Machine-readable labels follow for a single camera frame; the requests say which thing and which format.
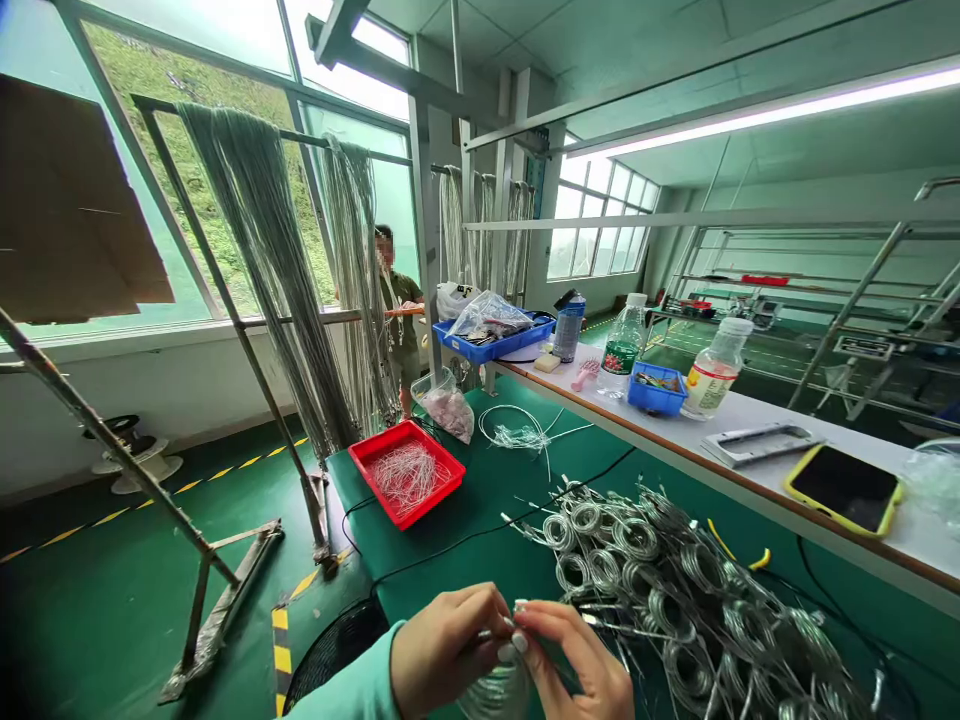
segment blue plastic tray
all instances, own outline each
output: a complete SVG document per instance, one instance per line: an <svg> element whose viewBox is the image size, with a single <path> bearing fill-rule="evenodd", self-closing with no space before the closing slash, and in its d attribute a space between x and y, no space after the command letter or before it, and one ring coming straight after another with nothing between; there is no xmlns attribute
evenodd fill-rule
<svg viewBox="0 0 960 720"><path fill-rule="evenodd" d="M680 392L675 393L671 390L639 383L634 379L638 372L660 380L669 380L675 377L680 385ZM676 370L662 368L659 365L647 365L647 363L642 362L634 363L633 372L630 373L630 390L627 393L627 402L631 405L647 412L674 416L680 414L680 408L683 407L683 401L687 399L688 394L683 375Z"/></svg>
<svg viewBox="0 0 960 720"><path fill-rule="evenodd" d="M542 316L540 318L534 318L533 313L524 314L534 322L545 319ZM458 355L463 355L472 363L483 365L483 363L496 360L497 358L508 355L509 353L519 350L522 347L532 345L535 342L540 342L541 340L550 337L550 333L553 332L553 328L556 326L556 324L556 320L547 320L547 322L541 325L534 325L532 328L524 330L522 333L511 335L508 338L497 340L496 342L488 343L487 345L474 345L473 343L468 343L463 338L458 338L455 335L448 336L447 331L453 327L453 320L445 320L444 322L434 323L433 330L436 332L437 338L440 340L441 345L446 345L455 353Z"/></svg>

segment water bottle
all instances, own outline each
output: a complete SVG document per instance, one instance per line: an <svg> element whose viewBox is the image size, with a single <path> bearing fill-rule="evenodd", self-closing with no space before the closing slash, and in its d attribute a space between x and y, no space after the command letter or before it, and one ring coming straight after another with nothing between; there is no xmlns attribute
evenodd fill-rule
<svg viewBox="0 0 960 720"><path fill-rule="evenodd" d="M701 350L687 376L687 399L680 408L686 417L709 420L743 369L743 349L753 332L753 323L742 318L724 318L709 347Z"/></svg>
<svg viewBox="0 0 960 720"><path fill-rule="evenodd" d="M600 361L597 392L617 400L627 394L630 373L643 342L643 310L647 296L643 293L627 295L627 306L613 323L607 335L607 346Z"/></svg>
<svg viewBox="0 0 960 720"><path fill-rule="evenodd" d="M554 331L553 354L560 362L573 362L580 342L580 328L587 312L587 299L576 290L565 294L557 304L557 328Z"/></svg>

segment green label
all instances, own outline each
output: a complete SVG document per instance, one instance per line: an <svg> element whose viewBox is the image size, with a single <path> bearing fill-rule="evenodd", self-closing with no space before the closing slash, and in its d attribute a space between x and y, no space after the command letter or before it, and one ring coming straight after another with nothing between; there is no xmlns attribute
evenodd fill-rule
<svg viewBox="0 0 960 720"><path fill-rule="evenodd" d="M633 343L609 342L603 351L603 369L611 375L629 375L639 353Z"/></svg>

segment white bottle cap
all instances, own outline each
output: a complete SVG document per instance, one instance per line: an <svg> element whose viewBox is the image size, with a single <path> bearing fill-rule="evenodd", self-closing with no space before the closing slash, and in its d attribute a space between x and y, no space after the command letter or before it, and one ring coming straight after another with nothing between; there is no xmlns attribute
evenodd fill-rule
<svg viewBox="0 0 960 720"><path fill-rule="evenodd" d="M745 318L724 318L720 321L720 332L746 337L753 332L753 322Z"/></svg>

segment plastic bag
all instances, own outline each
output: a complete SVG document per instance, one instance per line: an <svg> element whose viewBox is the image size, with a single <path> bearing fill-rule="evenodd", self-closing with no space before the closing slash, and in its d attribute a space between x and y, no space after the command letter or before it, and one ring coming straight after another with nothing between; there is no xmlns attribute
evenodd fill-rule
<svg viewBox="0 0 960 720"><path fill-rule="evenodd" d="M960 541L960 438L918 445L907 458L900 479L910 498L938 515Z"/></svg>
<svg viewBox="0 0 960 720"><path fill-rule="evenodd" d="M437 285L437 314L440 320L456 320L470 301L479 295L472 285L445 282Z"/></svg>
<svg viewBox="0 0 960 720"><path fill-rule="evenodd" d="M467 404L449 368L443 368L443 380L439 385L434 385L431 374L413 383L410 392L417 405L426 410L437 425L464 445L470 444L473 437L473 408Z"/></svg>
<svg viewBox="0 0 960 720"><path fill-rule="evenodd" d="M484 290L471 300L450 328L447 336L456 335L480 344L516 335L533 326L533 320L495 292Z"/></svg>

